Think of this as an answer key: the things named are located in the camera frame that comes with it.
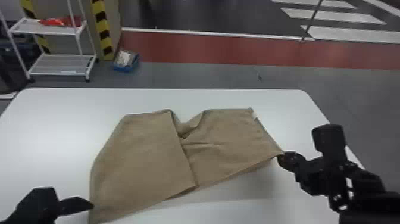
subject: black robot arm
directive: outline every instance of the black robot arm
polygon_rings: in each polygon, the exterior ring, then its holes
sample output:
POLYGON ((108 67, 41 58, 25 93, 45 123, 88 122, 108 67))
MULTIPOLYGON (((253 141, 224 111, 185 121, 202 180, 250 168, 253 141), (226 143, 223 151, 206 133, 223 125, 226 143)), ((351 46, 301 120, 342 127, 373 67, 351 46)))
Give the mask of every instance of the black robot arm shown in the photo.
POLYGON ((54 188, 35 188, 0 224, 54 224, 59 216, 68 216, 92 208, 93 204, 83 198, 73 197, 59 201, 54 188))
POLYGON ((279 165, 294 172, 301 189, 327 196, 341 224, 400 223, 400 194, 386 191, 379 176, 347 159, 341 125, 317 127, 312 137, 322 157, 307 161, 296 152, 278 156, 279 165))

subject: beige fabric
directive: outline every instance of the beige fabric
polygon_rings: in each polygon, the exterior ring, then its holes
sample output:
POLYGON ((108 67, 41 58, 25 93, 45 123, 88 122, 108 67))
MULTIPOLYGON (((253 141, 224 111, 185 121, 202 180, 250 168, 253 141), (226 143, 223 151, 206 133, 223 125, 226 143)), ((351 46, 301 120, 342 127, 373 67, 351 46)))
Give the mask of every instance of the beige fabric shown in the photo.
POLYGON ((126 115, 93 164, 89 223, 123 217, 194 186, 171 111, 126 115))
POLYGON ((177 129, 198 187, 252 170, 282 153, 251 108, 207 110, 177 129))
POLYGON ((280 153, 251 108, 207 110, 186 123, 169 110, 125 116, 93 164, 90 223, 248 172, 280 153))

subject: red wall stripe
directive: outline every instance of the red wall stripe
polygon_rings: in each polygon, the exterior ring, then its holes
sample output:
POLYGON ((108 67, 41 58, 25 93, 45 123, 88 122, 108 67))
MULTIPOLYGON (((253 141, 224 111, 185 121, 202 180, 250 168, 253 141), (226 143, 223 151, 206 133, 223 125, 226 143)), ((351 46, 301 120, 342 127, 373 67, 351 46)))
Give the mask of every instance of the red wall stripe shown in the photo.
POLYGON ((142 61, 400 70, 400 45, 123 32, 142 61))

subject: red object on shelf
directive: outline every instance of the red object on shelf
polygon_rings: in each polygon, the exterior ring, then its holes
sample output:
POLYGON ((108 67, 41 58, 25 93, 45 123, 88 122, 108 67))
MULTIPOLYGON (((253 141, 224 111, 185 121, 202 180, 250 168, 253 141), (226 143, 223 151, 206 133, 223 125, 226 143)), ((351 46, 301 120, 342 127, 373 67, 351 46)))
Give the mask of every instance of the red object on shelf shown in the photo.
MULTIPOLYGON (((80 27, 82 25, 82 20, 81 20, 80 16, 77 16, 77 15, 74 16, 74 21, 75 21, 76 27, 80 27)), ((45 26, 73 27, 72 19, 70 16, 64 16, 64 17, 60 17, 60 18, 47 18, 44 20, 40 20, 39 22, 45 26)))

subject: hazard stripe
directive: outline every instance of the hazard stripe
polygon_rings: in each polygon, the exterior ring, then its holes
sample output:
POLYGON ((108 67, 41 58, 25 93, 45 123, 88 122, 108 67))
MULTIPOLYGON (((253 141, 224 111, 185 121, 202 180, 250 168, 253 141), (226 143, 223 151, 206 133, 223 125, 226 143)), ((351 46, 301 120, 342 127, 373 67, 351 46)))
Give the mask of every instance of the hazard stripe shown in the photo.
POLYGON ((104 0, 92 0, 92 13, 96 21, 96 31, 100 38, 104 59, 112 60, 114 58, 114 49, 110 35, 110 25, 105 13, 104 0))
MULTIPOLYGON (((36 19, 35 11, 33 10, 33 5, 32 5, 31 0, 21 0, 21 6, 22 6, 22 9, 25 12, 25 15, 28 18, 36 19)), ((36 35, 36 37, 37 37, 37 42, 38 42, 39 45, 42 46, 43 51, 46 54, 50 54, 49 43, 47 42, 47 40, 44 37, 44 35, 36 35)))

